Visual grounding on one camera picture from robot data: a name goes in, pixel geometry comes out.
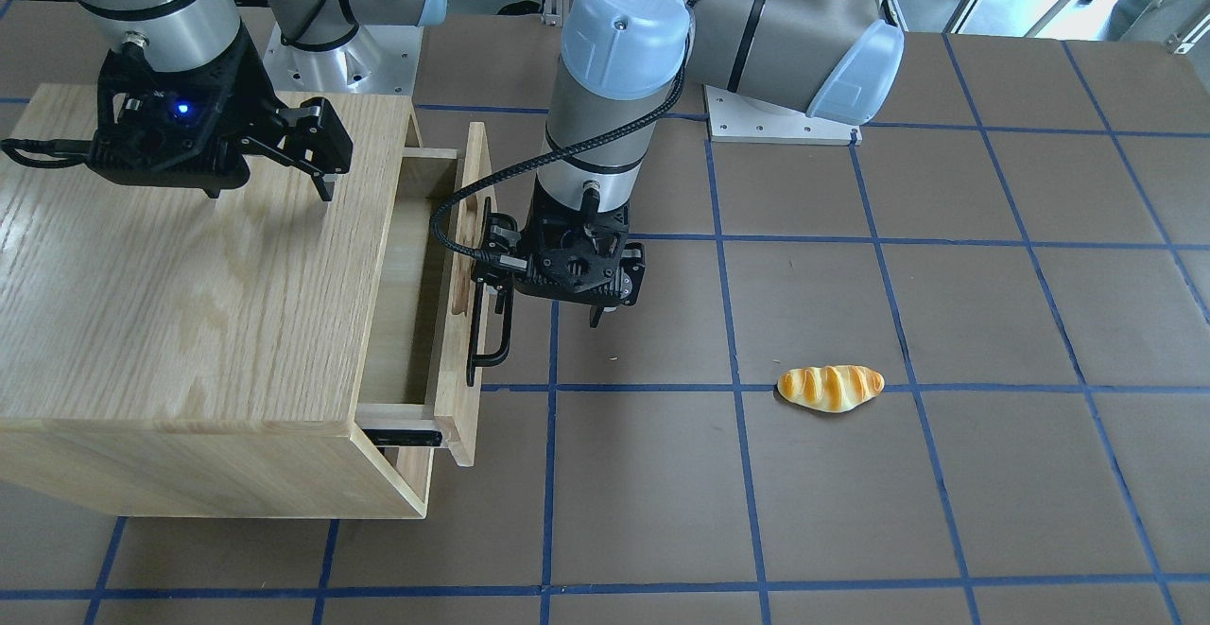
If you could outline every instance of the floor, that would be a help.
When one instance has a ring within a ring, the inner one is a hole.
[[[557,50],[532,18],[431,31],[426,144],[477,120],[496,167],[531,156]],[[77,8],[0,6],[0,129],[102,56]],[[860,146],[711,143],[699,93],[635,190],[639,306],[593,331],[519,301],[478,464],[438,453],[427,520],[114,519],[0,484],[0,621],[1210,624],[1188,62],[911,34]],[[829,363],[886,393],[774,395]]]

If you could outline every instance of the wooden box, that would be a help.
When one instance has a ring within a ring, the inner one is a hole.
[[[263,158],[218,199],[0,161],[0,479],[131,516],[420,519],[432,449],[358,419],[472,464],[469,262],[427,221],[490,169],[483,126],[460,160],[409,98],[328,97],[355,140],[333,203]],[[88,138],[94,108],[42,86],[15,137]]]

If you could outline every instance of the toy bread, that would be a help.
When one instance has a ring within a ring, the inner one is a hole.
[[[882,375],[859,365],[800,368],[777,383],[785,400],[820,412],[848,412],[877,397],[882,387]]]

